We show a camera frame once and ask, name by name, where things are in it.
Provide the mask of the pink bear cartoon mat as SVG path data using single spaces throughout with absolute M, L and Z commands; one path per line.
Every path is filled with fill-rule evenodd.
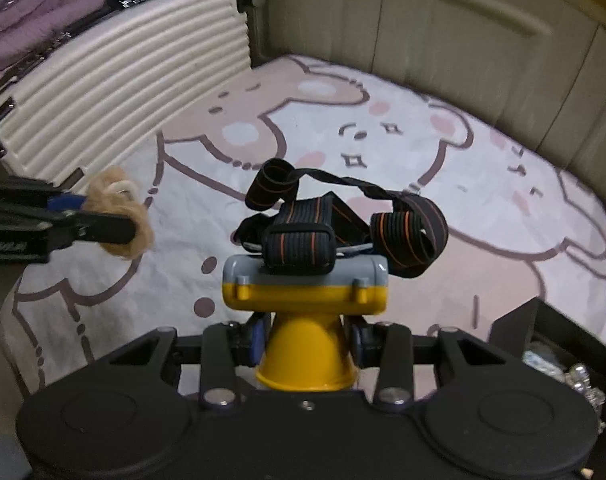
M 221 279 L 245 193 L 266 159 L 429 198 L 451 235 L 384 316 L 418 334 L 479 338 L 541 298 L 606 341 L 606 210 L 572 174 L 431 96 L 347 67 L 284 56 L 187 107 L 122 164 L 154 245 L 138 260 L 78 243 L 29 266 L 1 310 L 28 391 L 169 325 L 242 322 Z

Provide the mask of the blue floral white pouch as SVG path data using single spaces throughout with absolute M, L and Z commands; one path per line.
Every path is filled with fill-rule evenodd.
M 527 364 L 527 366 L 534 368 L 538 372 L 554 378 L 558 382 L 564 382 L 566 380 L 565 372 L 559 365 L 544 359 L 536 352 L 531 350 L 524 352 L 522 362 Z

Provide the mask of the tan fluffy plush toy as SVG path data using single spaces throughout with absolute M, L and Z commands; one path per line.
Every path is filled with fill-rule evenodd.
M 134 221 L 135 236 L 127 244 L 100 243 L 109 254 L 135 260 L 154 242 L 148 209 L 137 198 L 136 185 L 119 166 L 111 166 L 96 174 L 86 188 L 82 209 L 99 214 L 119 214 Z

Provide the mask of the yellow grey headlamp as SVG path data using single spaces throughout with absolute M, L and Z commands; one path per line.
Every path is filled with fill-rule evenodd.
M 281 391 L 351 387 L 363 363 L 352 356 L 343 318 L 376 315 L 390 276 L 417 278 L 440 257 L 448 226 L 428 198 L 351 177 L 263 163 L 235 232 L 245 250 L 224 266 L 225 305 L 274 320 L 253 349 L 264 386 Z

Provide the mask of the white ribbed suitcase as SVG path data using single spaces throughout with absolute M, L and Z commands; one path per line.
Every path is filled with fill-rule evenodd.
M 250 64 L 237 0 L 138 3 L 0 93 L 0 164 L 20 177 L 87 180 Z

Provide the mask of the black storage box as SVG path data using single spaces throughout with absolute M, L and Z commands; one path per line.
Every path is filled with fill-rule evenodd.
M 606 424 L 606 346 L 570 318 L 533 298 L 492 323 L 489 343 L 518 358 L 535 349 L 562 368 L 584 364 L 591 385 L 605 393 L 600 418 Z M 595 479 L 606 479 L 606 427 L 586 466 Z

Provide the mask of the cream cabinet row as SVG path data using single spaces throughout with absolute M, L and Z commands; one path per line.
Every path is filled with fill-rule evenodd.
M 255 61 L 298 53 L 440 96 L 606 203 L 606 0 L 239 0 Z

